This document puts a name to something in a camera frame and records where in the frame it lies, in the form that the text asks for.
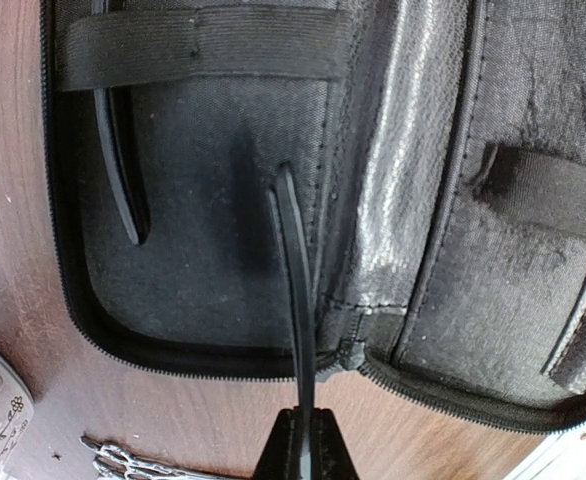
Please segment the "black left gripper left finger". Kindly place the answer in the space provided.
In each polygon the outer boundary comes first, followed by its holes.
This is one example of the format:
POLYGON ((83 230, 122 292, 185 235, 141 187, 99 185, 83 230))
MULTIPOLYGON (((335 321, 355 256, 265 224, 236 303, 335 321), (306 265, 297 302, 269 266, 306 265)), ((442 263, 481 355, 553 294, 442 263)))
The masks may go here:
POLYGON ((252 475, 253 480, 300 478, 300 435, 298 408, 281 410, 273 424, 252 475))

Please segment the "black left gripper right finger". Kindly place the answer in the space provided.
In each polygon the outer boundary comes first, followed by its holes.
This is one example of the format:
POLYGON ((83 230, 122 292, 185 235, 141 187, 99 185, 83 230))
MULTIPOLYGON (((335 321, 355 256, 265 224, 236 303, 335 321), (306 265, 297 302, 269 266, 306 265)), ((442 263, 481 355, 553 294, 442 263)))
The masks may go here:
POLYGON ((313 480, 358 480, 359 475, 330 409, 315 408, 312 415, 311 478, 313 480))

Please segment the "black hair clip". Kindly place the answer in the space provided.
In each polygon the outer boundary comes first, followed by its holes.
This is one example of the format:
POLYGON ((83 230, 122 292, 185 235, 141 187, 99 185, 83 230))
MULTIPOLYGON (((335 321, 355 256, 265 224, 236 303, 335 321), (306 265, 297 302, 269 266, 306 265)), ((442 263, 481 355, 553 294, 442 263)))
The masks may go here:
POLYGON ((93 91, 99 140, 111 191, 133 245, 148 238, 151 219, 137 148, 129 87, 93 91))
POLYGON ((311 306, 306 236, 290 164, 283 163, 278 167, 269 196, 290 302, 292 354, 298 388, 296 436, 300 454, 308 456, 315 403, 315 320, 311 306))

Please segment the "black zippered tool case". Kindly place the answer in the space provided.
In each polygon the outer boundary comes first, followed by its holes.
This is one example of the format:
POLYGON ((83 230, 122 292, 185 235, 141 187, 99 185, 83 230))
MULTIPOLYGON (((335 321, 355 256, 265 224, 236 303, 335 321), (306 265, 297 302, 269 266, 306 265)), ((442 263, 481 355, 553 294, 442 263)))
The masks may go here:
POLYGON ((586 1, 44 1, 49 205, 103 352, 294 374, 269 191, 288 163, 320 376, 496 428, 586 422, 586 1), (129 240, 93 91, 129 87, 129 240))

